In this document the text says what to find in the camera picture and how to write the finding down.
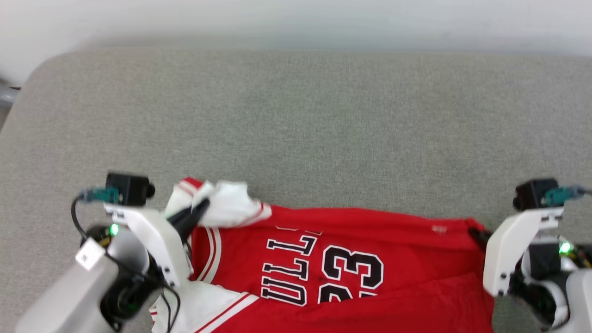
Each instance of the white wall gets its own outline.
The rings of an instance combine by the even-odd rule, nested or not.
[[[590,0],[0,0],[0,78],[97,46],[592,55]]]

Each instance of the black and white lettering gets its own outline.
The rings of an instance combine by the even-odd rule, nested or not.
[[[382,284],[384,265],[375,254],[350,251],[340,246],[331,245],[323,251],[323,274],[332,280],[341,280],[341,268],[337,261],[343,260],[346,272],[359,274],[359,267],[366,266],[368,273],[362,274],[360,286],[376,289]]]
[[[308,257],[311,252],[313,251],[314,244],[317,242],[317,238],[313,236],[301,236],[300,242],[304,243],[304,245],[297,245],[297,244],[289,244],[278,242],[275,239],[268,239],[267,240],[267,248],[268,249],[284,249],[288,251],[298,252],[301,255]]]
[[[376,294],[371,293],[371,292],[360,291],[359,296],[360,296],[360,298],[362,298],[362,297],[368,297],[368,296],[376,296]]]
[[[262,298],[280,300],[282,302],[298,306],[306,305],[306,289],[303,286],[285,281],[274,280],[265,276],[261,279],[261,284],[263,285],[261,287]],[[284,289],[291,292],[292,294],[284,294],[273,291],[269,288],[271,286]]]
[[[341,302],[352,299],[352,293],[347,287],[326,283],[318,288],[318,302]]]
[[[281,266],[274,266],[268,262],[263,264],[263,271],[267,273],[280,272],[283,274],[296,276],[299,280],[308,281],[308,261],[304,259],[294,259],[294,264],[298,266],[298,269],[290,269]]]

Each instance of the cloth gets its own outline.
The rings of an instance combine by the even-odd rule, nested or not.
[[[491,333],[490,317],[483,315],[491,309],[484,308],[481,296],[481,283],[472,274],[305,307],[195,281],[182,294],[190,315],[179,318],[172,333]],[[152,332],[165,333],[168,310],[162,298],[150,313]]]
[[[491,331],[493,300],[481,287],[484,254],[468,233],[469,227],[482,226],[472,219],[428,220],[364,209],[286,209],[250,198],[245,183],[212,185],[192,178],[175,186],[165,215],[205,197],[210,208],[191,239],[192,280],[305,307],[303,313],[312,313],[317,321],[341,323],[315,323],[305,326],[307,330],[360,330],[373,322],[374,331],[392,331],[395,318],[401,316],[396,321],[405,324],[397,326],[412,325],[417,332],[433,327],[441,332],[469,327]],[[332,302],[335,305],[325,306]],[[277,311],[270,310],[277,302],[259,303],[265,304],[259,310],[263,313]],[[380,309],[374,309],[378,303]],[[472,309],[470,315],[466,306]],[[448,310],[438,311],[430,324],[417,322],[420,313],[440,307]],[[287,309],[290,318],[300,316]],[[371,314],[362,309],[372,309]],[[261,321],[267,315],[245,318],[253,321],[258,316]],[[344,326],[344,318],[361,326]],[[459,323],[449,325],[451,318]],[[310,322],[307,316],[301,320]]]

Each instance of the white jersey trim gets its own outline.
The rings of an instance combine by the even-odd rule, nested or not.
[[[244,182],[219,181],[208,197],[210,206],[200,221],[209,228],[237,228],[269,219],[271,206],[252,199]]]
[[[215,329],[220,327],[220,325],[222,325],[223,323],[228,321],[230,318],[232,318],[234,315],[241,312],[246,307],[253,304],[256,300],[259,299],[257,296],[249,294],[249,293],[242,293],[242,294],[240,294],[240,297],[243,299],[242,300],[239,299],[240,300],[239,302],[232,304],[231,306],[227,307],[225,310],[218,313],[216,316],[214,316],[212,318],[212,320],[209,321],[209,323],[205,324],[205,326],[202,326],[201,328],[198,328],[195,331],[195,333],[211,333],[211,332],[213,332]]]
[[[214,253],[214,261],[210,267],[210,270],[205,275],[203,281],[207,283],[211,283],[214,280],[214,276],[218,271],[218,267],[220,266],[220,258],[222,256],[222,239],[220,238],[220,231],[214,228],[210,230],[214,234],[214,243],[215,243],[215,253]]]
[[[210,255],[208,256],[208,261],[204,265],[204,269],[201,271],[200,275],[197,277],[198,281],[203,281],[205,272],[208,270],[208,267],[212,263],[212,259],[214,258],[214,238],[212,237],[210,228],[204,228],[205,233],[208,235],[208,241],[210,243]]]

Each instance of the gray fabric surface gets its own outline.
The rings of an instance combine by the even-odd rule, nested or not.
[[[2,126],[4,125],[4,122],[6,121],[6,118],[8,117],[9,111],[10,111],[10,108],[8,108],[7,105],[4,105],[0,101],[0,130],[2,130]]]
[[[289,207],[358,206],[495,228],[532,177],[592,185],[592,60],[104,50],[50,60],[0,132],[0,322],[73,263],[69,203],[110,169],[245,180]],[[105,220],[81,209],[86,225]],[[561,230],[592,240],[590,201]],[[127,332],[148,332],[146,313]],[[498,302],[496,332],[536,332]]]

